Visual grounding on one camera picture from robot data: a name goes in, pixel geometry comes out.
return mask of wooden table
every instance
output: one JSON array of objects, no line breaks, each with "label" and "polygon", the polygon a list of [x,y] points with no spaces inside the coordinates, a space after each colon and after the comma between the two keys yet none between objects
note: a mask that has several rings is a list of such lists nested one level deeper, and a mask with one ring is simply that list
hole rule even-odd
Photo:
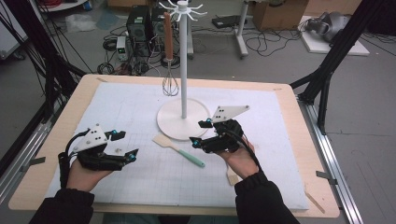
[{"label": "wooden table", "polygon": [[[84,76],[36,156],[37,158],[46,157],[46,162],[29,168],[9,202],[10,209],[36,210],[42,203],[58,164],[57,156],[64,151],[67,142],[73,137],[74,130],[101,82],[162,85],[163,79],[160,77]],[[289,85],[203,79],[189,79],[188,85],[191,87],[273,91],[277,96],[285,120],[290,144],[309,202],[308,210],[292,211],[293,214],[297,217],[339,216],[338,205],[328,180],[316,176],[316,171],[323,172],[323,168],[300,107]],[[93,208],[96,212],[236,216],[234,208],[220,207],[95,203]]]}]

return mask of metal frame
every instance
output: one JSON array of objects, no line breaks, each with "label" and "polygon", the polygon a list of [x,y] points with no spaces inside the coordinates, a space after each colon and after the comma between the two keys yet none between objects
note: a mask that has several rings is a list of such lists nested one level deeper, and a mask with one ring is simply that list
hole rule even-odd
[{"label": "metal frame", "polygon": [[361,224],[363,223],[361,219],[361,214],[358,210],[355,201],[353,200],[352,194],[350,193],[349,187],[346,180],[344,179],[343,172],[338,164],[337,158],[335,158],[334,152],[332,150],[332,145],[330,144],[327,135],[321,133],[318,122],[318,112],[313,105],[305,105],[304,109],[309,117],[309,121],[314,130],[314,134],[318,140],[320,146],[320,152],[323,159],[326,161],[327,169],[331,179],[336,180],[336,185],[334,187],[337,190],[339,199],[343,205],[346,217],[349,223]]},{"label": "metal frame", "polygon": [[50,132],[52,123],[40,123],[32,133],[29,140],[15,160],[8,166],[6,172],[0,178],[0,204],[8,196],[20,177],[27,171],[31,159],[35,157],[43,142]]},{"label": "metal frame", "polygon": [[293,89],[296,89],[308,83],[304,92],[298,95],[299,99],[308,105],[312,105],[315,98],[321,92],[318,126],[322,134],[326,134],[325,119],[332,75],[386,1],[387,0],[361,1],[345,29],[340,31],[334,38],[333,46],[319,68],[312,74],[302,77],[290,84]]}]

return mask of cardboard box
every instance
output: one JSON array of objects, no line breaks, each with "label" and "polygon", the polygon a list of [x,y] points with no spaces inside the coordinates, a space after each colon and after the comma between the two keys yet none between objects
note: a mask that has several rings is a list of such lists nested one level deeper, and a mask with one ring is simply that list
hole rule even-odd
[{"label": "cardboard box", "polygon": [[342,14],[353,15],[361,0],[313,0],[308,3],[306,16],[320,16],[323,12],[338,11]]},{"label": "cardboard box", "polygon": [[150,6],[150,0],[107,0],[109,7]]},{"label": "cardboard box", "polygon": [[296,30],[308,2],[309,0],[288,0],[278,7],[265,2],[258,3],[253,12],[253,23],[258,30]]}]

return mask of whisk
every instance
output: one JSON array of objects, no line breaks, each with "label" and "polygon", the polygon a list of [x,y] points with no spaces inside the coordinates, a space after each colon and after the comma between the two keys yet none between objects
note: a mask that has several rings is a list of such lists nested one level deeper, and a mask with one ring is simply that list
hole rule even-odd
[{"label": "whisk", "polygon": [[178,95],[178,84],[176,79],[172,76],[172,61],[173,61],[173,36],[171,28],[171,16],[169,13],[164,12],[163,28],[165,31],[165,55],[168,62],[168,73],[163,79],[163,94],[167,96]]}]

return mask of wooden spatula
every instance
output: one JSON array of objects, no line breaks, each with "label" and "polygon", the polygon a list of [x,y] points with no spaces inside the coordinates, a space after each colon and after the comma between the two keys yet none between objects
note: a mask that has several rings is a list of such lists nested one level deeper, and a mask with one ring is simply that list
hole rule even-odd
[{"label": "wooden spatula", "polygon": [[182,156],[187,158],[189,161],[192,161],[193,163],[197,164],[198,166],[205,167],[205,163],[203,161],[200,161],[199,159],[193,157],[186,151],[183,151],[183,150],[177,148],[168,137],[166,137],[165,135],[163,135],[161,133],[157,134],[157,136],[155,136],[152,139],[152,141],[157,143],[161,147],[171,147],[176,152],[180,153]]}]

